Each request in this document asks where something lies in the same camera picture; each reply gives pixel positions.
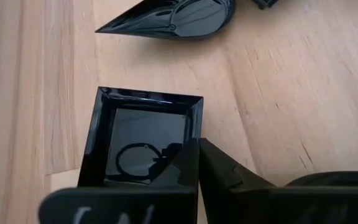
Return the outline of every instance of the plastic piece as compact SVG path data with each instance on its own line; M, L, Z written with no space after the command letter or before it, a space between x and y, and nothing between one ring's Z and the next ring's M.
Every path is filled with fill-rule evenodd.
M42 202L39 220L41 224L195 224L196 203L193 187L64 189Z
M200 96L99 87L78 186L151 184L201 136L202 114Z
M234 0L143 0L96 32L164 39L205 37L233 17Z
M266 7L272 7L278 0L253 0L256 4L258 4L259 9L265 9Z
M209 224L358 223L358 172L312 174L276 187L201 139L200 185Z

